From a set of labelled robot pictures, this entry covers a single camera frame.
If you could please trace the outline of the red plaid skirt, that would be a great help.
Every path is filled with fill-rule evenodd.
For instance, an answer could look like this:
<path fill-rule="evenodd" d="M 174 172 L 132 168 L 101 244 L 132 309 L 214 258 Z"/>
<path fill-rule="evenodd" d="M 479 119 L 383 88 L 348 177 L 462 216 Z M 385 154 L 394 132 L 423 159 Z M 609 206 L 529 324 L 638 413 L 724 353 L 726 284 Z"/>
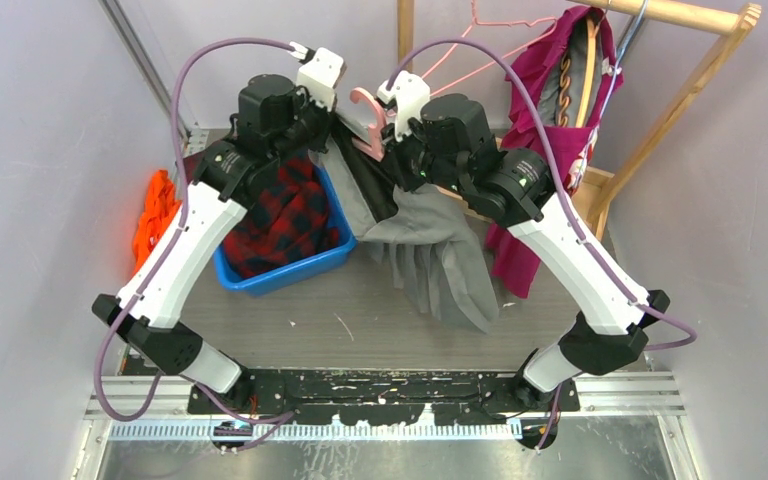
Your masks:
<path fill-rule="evenodd" d="M 314 164 L 295 157 L 278 170 L 276 183 L 222 242 L 231 269 L 243 279 L 270 272 L 337 246 L 339 234 Z"/>

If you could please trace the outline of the grey garment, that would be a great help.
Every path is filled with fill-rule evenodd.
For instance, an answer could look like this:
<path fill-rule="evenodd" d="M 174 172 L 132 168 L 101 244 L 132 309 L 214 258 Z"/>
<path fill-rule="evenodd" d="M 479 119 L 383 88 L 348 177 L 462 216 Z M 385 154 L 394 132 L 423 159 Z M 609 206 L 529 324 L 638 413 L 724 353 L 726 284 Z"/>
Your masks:
<path fill-rule="evenodd" d="M 449 326 L 486 333 L 500 314 L 479 239 L 462 209 L 432 185 L 397 186 L 358 150 L 338 121 L 316 156 L 353 236 L 387 264 L 392 284 L 420 312 Z"/>

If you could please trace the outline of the floral white red garment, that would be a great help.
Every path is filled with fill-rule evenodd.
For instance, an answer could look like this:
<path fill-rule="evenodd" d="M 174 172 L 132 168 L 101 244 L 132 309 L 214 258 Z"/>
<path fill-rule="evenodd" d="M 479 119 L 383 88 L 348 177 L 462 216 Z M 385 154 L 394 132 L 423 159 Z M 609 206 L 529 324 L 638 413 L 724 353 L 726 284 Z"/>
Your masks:
<path fill-rule="evenodd" d="M 572 196 L 583 182 L 587 167 L 592 159 L 595 145 L 598 142 L 599 127 L 594 127 L 584 143 L 582 149 L 572 162 L 565 179 L 565 189 Z"/>

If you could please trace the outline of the magenta garment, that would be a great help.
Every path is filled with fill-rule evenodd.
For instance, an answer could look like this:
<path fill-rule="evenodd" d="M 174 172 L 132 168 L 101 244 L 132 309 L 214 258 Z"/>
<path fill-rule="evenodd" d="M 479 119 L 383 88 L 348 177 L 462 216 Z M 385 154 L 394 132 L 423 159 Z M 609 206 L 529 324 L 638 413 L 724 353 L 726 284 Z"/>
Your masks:
<path fill-rule="evenodd" d="M 586 16 L 592 16 L 598 27 L 597 62 L 603 55 L 607 55 L 610 63 L 616 64 L 613 31 L 608 20 L 603 20 L 604 11 L 594 7 L 577 6 L 566 10 L 557 20 L 554 29 L 550 27 L 551 32 L 530 45 L 511 65 L 537 107 L 564 186 L 567 172 L 587 141 L 590 131 L 594 127 L 600 127 L 601 110 L 610 82 L 607 61 L 604 62 L 604 69 L 597 64 L 590 109 L 584 126 L 564 128 L 557 125 L 559 64 L 573 26 Z M 513 82 L 507 78 L 506 80 L 511 83 L 509 119 L 512 126 L 502 139 L 503 149 L 525 148 L 546 159 L 546 149 L 525 100 Z M 616 89 L 621 87 L 622 83 L 623 74 L 620 72 L 616 78 Z M 541 265 L 538 256 L 515 240 L 507 230 L 495 225 L 491 226 L 487 233 L 485 246 L 494 254 L 492 275 L 501 280 L 511 294 L 527 298 Z"/>

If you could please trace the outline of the wooden hanger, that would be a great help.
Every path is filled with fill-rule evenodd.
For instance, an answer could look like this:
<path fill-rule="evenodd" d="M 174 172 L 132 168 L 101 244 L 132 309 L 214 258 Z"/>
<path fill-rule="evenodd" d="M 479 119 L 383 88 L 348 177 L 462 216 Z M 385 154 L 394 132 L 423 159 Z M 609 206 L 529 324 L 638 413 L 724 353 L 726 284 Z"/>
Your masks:
<path fill-rule="evenodd" d="M 578 21 L 559 64 L 556 123 L 582 128 L 590 109 L 597 66 L 598 27 L 592 16 Z"/>

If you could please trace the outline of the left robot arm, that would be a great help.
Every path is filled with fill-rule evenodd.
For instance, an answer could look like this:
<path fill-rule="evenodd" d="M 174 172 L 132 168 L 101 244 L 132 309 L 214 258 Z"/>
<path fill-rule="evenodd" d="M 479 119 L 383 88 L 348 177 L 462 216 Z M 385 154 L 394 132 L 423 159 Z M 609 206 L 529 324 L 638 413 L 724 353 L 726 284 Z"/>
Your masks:
<path fill-rule="evenodd" d="M 187 199 L 158 245 L 117 294 L 101 294 L 92 305 L 99 319 L 161 372 L 209 388 L 229 413 L 250 403 L 251 375 L 185 326 L 182 308 L 222 240 L 276 183 L 280 164 L 323 146 L 337 83 L 308 74 L 252 78 L 239 93 L 232 131 L 208 145 L 188 172 Z"/>

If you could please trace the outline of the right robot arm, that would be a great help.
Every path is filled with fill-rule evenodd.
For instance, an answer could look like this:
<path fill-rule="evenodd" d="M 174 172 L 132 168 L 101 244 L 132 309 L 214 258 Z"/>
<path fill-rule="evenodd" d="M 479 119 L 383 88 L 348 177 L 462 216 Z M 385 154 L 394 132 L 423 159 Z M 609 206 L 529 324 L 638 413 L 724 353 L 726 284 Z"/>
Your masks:
<path fill-rule="evenodd" d="M 513 393 L 527 410 L 542 409 L 555 389 L 579 373 L 604 375 L 637 360 L 669 298 L 629 279 L 581 222 L 547 160 L 526 149 L 501 149 L 482 105 L 463 94 L 396 100 L 381 131 L 382 164 L 413 190 L 432 184 L 459 195 L 537 255 L 579 307 L 572 326 L 529 355 Z"/>

